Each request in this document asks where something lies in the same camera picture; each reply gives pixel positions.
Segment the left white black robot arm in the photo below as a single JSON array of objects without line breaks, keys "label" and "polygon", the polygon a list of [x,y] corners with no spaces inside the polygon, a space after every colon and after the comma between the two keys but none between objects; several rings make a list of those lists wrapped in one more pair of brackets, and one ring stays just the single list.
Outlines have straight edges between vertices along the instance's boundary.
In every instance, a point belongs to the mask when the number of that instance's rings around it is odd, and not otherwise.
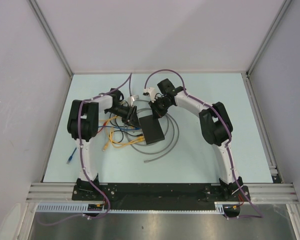
[{"label": "left white black robot arm", "polygon": [[99,114],[111,113],[122,119],[125,125],[139,129],[137,107],[121,104],[123,94],[112,88],[107,94],[100,94],[86,100],[74,100],[71,105],[67,131],[76,141],[81,170],[74,191],[83,192],[90,200],[100,196],[98,169],[91,159],[90,143],[99,131]]}]

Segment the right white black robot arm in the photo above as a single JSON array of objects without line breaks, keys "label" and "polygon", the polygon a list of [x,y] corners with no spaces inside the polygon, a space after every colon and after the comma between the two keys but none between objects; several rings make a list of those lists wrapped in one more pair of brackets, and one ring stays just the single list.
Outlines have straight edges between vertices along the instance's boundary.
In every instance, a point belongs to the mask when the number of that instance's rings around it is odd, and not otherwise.
[{"label": "right white black robot arm", "polygon": [[153,87],[145,87],[143,90],[143,94],[150,97],[153,116],[161,118],[169,107],[176,106],[198,117],[202,136],[214,147],[217,155],[221,196],[227,201],[232,201],[238,195],[243,198],[244,184],[235,167],[231,150],[233,125],[223,103],[206,103],[187,93],[184,86],[175,87],[167,78],[157,86],[161,96],[157,96]]}]

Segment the black network switch box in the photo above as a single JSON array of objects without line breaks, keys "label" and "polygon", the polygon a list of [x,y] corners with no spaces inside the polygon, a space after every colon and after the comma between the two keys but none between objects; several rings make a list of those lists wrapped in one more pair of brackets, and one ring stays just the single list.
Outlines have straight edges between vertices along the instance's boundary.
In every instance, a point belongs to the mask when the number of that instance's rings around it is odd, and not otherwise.
[{"label": "black network switch box", "polygon": [[151,145],[165,139],[165,135],[163,133],[159,120],[155,119],[153,115],[141,117],[139,119],[139,123],[146,145]]}]

